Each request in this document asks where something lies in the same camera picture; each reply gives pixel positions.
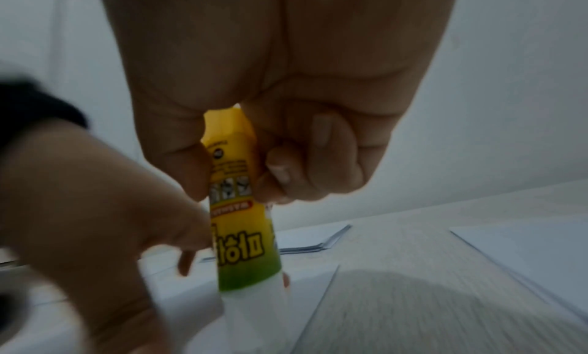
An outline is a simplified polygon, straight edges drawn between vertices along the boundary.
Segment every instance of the hand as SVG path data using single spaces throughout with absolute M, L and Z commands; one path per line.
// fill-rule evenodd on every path
M 2 243 L 64 290 L 98 352 L 168 352 L 137 259 L 156 244 L 210 246 L 208 213 L 186 194 L 81 128 L 46 122 L 0 156 L 0 219 Z
M 261 201 L 365 185 L 454 0 L 104 0 L 145 157 L 208 192 L 203 113 L 240 103 L 270 171 Z

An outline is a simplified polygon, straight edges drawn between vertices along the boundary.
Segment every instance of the palm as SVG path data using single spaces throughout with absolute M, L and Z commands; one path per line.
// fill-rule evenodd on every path
M 190 159 L 162 157 L 201 154 L 202 113 L 241 103 L 268 163 L 305 182 L 286 194 L 315 199 L 372 175 L 453 0 L 141 0 L 130 13 L 105 2 L 148 159 L 190 186 L 178 177 Z M 336 115 L 330 163 L 313 162 L 308 147 L 321 113 Z M 325 184 L 319 168 L 340 177 Z M 271 198 L 277 185 L 262 181 Z M 205 195 L 197 186 L 191 194 Z

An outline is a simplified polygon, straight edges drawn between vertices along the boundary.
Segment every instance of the black circle logo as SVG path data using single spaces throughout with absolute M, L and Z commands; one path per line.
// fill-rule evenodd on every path
M 222 158 L 222 156 L 223 156 L 224 154 L 225 154 L 225 153 L 223 152 L 223 150 L 222 150 L 222 149 L 216 149 L 216 150 L 213 152 L 213 157 L 214 157 L 215 159 L 220 159 L 220 158 Z

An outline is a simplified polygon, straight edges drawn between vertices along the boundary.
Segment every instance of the dark sleeve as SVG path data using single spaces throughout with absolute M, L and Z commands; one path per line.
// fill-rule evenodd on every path
M 88 128 L 88 122 L 79 110 L 44 93 L 34 82 L 0 82 L 0 154 L 27 129 L 53 118 Z

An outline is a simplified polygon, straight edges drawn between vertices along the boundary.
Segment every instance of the person's left hand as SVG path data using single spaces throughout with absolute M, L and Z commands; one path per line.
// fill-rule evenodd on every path
M 211 245 L 209 215 L 185 193 L 61 121 L 27 131 L 0 156 L 0 236 L 60 286 L 99 353 L 168 353 L 137 266 L 156 244 Z M 187 274 L 190 260 L 179 265 Z

